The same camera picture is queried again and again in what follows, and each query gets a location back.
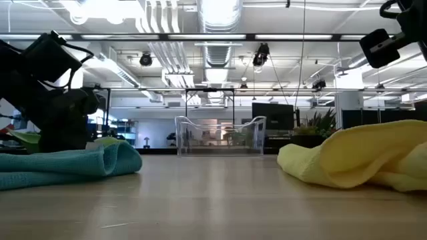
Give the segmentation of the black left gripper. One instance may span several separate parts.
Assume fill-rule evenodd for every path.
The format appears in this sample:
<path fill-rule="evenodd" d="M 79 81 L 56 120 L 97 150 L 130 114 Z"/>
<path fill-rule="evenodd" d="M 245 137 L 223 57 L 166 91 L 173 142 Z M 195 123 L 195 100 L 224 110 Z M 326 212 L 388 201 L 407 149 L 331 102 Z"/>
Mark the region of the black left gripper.
<path fill-rule="evenodd" d="M 60 121 L 75 121 L 97 111 L 99 99 L 92 89 L 51 89 L 40 83 L 23 83 L 20 112 L 39 128 Z M 39 140 L 42 153 L 85 149 L 87 133 L 74 129 L 43 130 Z"/>

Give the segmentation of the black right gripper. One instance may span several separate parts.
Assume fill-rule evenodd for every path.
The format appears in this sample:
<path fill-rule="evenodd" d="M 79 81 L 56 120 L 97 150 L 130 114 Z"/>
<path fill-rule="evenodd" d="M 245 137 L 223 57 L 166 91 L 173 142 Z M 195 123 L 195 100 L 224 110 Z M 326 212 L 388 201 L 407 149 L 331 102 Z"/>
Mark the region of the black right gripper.
<path fill-rule="evenodd" d="M 379 14 L 398 22 L 401 32 L 391 36 L 397 50 L 417 43 L 427 61 L 427 0 L 387 0 Z"/>

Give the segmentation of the teal microfiber towel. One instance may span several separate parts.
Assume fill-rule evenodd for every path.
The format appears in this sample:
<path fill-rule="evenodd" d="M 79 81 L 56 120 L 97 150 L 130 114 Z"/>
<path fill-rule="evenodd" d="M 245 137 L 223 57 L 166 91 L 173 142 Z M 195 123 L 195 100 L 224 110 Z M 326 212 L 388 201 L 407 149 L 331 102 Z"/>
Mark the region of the teal microfiber towel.
<path fill-rule="evenodd" d="M 82 150 L 0 154 L 0 191 L 61 185 L 128 175 L 141 170 L 140 154 L 125 141 L 96 142 Z"/>

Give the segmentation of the green microfiber towel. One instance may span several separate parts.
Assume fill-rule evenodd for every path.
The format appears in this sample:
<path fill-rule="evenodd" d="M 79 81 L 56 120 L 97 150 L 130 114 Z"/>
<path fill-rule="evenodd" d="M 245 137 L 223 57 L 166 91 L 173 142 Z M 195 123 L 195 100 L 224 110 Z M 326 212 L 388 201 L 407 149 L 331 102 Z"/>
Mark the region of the green microfiber towel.
<path fill-rule="evenodd" d="M 10 128 L 2 129 L 0 130 L 0 133 L 6 136 L 12 137 L 14 141 L 17 141 L 20 144 L 22 144 L 22 146 L 24 146 L 24 148 L 29 154 L 41 152 L 41 150 L 39 149 L 39 140 L 41 136 L 37 133 L 22 133 L 22 132 L 12 130 Z M 95 139 L 93 142 L 89 142 L 85 148 L 91 149 L 101 144 L 107 147 L 115 143 L 128 143 L 128 142 L 124 139 L 117 139 L 114 137 L 101 137 L 101 138 Z"/>

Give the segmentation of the yellow microfiber towel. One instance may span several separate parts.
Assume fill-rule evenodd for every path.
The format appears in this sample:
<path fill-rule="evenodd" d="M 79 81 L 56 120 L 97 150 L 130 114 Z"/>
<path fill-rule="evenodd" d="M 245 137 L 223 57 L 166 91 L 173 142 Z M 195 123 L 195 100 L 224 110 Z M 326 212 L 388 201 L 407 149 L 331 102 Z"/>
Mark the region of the yellow microfiber towel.
<path fill-rule="evenodd" d="M 304 183 L 339 189 L 370 183 L 399 192 L 427 191 L 427 122 L 339 130 L 317 147 L 282 147 L 277 162 L 284 173 Z"/>

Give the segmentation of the blue storage shelf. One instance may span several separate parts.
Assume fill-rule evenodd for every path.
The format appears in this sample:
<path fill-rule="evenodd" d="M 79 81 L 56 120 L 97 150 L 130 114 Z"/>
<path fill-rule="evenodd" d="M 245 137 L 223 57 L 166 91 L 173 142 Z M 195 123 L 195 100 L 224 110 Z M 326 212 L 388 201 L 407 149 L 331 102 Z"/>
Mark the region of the blue storage shelf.
<path fill-rule="evenodd" d="M 137 121 L 129 119 L 111 118 L 104 123 L 104 119 L 96 117 L 88 120 L 88 130 L 92 139 L 101 137 L 113 137 L 119 140 L 126 140 L 130 145 L 135 147 L 137 139 Z"/>

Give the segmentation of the black partition panels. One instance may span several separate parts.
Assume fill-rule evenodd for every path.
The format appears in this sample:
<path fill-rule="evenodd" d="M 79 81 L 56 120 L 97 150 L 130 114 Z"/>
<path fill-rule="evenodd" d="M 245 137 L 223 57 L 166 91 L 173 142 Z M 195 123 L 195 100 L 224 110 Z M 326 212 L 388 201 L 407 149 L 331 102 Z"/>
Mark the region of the black partition panels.
<path fill-rule="evenodd" d="M 342 110 L 343 129 L 402 120 L 427 121 L 427 101 L 415 103 L 414 110 L 403 108 Z"/>

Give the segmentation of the clear plastic bin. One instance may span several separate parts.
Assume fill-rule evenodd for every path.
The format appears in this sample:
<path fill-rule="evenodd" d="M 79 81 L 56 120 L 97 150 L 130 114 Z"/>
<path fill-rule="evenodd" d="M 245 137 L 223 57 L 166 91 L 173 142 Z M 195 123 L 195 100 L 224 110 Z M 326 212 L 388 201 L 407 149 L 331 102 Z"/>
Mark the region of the clear plastic bin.
<path fill-rule="evenodd" d="M 175 118 L 175 142 L 179 156 L 263 155 L 266 118 L 247 123 L 194 123 L 184 116 Z"/>

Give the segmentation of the potted succulent plant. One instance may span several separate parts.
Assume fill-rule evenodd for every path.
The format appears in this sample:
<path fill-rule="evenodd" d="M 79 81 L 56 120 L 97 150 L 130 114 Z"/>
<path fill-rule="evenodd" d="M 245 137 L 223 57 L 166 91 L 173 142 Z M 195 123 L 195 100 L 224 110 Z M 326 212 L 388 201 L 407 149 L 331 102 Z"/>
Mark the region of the potted succulent plant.
<path fill-rule="evenodd" d="M 296 127 L 290 141 L 294 145 L 314 148 L 321 145 L 336 131 L 336 113 L 328 109 L 325 114 L 315 112 L 311 119 L 307 119 L 305 125 Z"/>

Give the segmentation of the black computer monitor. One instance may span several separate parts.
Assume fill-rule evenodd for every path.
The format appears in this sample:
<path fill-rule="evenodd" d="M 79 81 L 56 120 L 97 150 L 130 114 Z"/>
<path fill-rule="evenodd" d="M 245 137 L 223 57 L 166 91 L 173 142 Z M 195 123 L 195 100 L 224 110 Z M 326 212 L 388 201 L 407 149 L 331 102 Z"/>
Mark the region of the black computer monitor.
<path fill-rule="evenodd" d="M 293 130 L 294 106 L 273 103 L 252 103 L 252 117 L 266 117 L 268 130 Z"/>

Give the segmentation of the silver ceiling air duct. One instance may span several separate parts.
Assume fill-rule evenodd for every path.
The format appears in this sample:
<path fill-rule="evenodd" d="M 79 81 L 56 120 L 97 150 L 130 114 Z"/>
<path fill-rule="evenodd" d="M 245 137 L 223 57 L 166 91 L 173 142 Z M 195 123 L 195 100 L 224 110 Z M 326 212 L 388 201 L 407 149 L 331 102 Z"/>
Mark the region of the silver ceiling air duct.
<path fill-rule="evenodd" d="M 235 33 L 242 16 L 243 0 L 197 0 L 199 30 L 202 33 Z M 202 47 L 204 77 L 209 87 L 221 88 L 228 79 L 233 47 L 231 43 L 208 43 Z"/>

